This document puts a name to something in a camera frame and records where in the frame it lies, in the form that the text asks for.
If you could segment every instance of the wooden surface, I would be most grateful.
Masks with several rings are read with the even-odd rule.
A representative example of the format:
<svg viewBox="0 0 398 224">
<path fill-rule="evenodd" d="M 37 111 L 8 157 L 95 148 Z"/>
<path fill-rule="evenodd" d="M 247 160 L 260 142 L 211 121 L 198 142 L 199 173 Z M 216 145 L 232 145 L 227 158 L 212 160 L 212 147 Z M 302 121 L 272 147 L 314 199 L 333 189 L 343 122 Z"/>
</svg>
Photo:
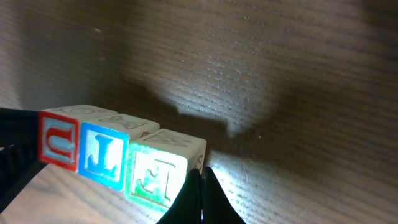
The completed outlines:
<svg viewBox="0 0 398 224">
<path fill-rule="evenodd" d="M 398 223 L 387 0 L 0 1 L 0 106 L 88 103 L 208 141 L 247 223 Z M 155 223 L 47 166 L 0 223 Z"/>
</svg>

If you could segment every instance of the block top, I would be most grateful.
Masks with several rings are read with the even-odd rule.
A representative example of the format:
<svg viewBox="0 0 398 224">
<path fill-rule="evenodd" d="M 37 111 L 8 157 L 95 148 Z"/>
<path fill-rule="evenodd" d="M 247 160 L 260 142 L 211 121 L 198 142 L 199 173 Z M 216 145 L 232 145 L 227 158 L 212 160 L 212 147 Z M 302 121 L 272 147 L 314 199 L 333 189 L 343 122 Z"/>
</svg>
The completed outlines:
<svg viewBox="0 0 398 224">
<path fill-rule="evenodd" d="M 49 108 L 43 111 L 59 114 L 61 116 L 66 116 L 69 118 L 75 118 L 79 121 L 88 121 L 96 118 L 115 115 L 118 113 L 116 111 L 91 105 L 64 106 L 60 108 Z"/>
<path fill-rule="evenodd" d="M 168 129 L 160 129 L 133 142 L 171 152 L 187 159 L 194 156 L 199 148 L 206 147 L 204 139 Z"/>
<path fill-rule="evenodd" d="M 156 123 L 154 121 L 149 121 L 126 114 L 113 114 L 111 116 L 89 120 L 87 121 L 87 123 L 105 126 L 109 129 L 122 131 L 125 133 L 128 133 L 130 131 L 140 132 L 142 131 L 142 129 L 145 130 L 146 127 L 144 126 L 150 123 L 156 124 L 159 127 L 159 123 Z"/>
</svg>

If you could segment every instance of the red letter block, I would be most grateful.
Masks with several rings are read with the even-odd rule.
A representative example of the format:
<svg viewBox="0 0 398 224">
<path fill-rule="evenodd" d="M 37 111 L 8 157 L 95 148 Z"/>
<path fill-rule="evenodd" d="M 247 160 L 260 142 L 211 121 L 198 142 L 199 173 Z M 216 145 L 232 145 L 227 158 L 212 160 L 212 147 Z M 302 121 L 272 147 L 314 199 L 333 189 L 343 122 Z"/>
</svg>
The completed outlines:
<svg viewBox="0 0 398 224">
<path fill-rule="evenodd" d="M 39 160 L 77 172 L 81 123 L 117 113 L 90 105 L 66 106 L 41 111 Z"/>
</svg>

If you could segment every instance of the wooden block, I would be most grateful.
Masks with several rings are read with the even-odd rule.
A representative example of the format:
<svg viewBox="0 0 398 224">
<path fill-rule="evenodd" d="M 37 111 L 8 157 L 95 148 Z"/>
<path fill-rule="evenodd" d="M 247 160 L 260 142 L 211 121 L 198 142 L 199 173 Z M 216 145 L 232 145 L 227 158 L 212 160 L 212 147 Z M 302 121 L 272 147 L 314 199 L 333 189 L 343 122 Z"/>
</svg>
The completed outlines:
<svg viewBox="0 0 398 224">
<path fill-rule="evenodd" d="M 40 111 L 39 160 L 76 172 L 81 123 L 117 113 L 90 105 L 66 106 Z"/>
<path fill-rule="evenodd" d="M 84 122 L 80 134 L 79 174 L 122 190 L 129 142 L 157 130 L 158 123 L 126 114 Z"/>
<path fill-rule="evenodd" d="M 128 200 L 166 211 L 192 168 L 203 169 L 206 141 L 160 129 L 130 144 L 126 189 Z"/>
</svg>

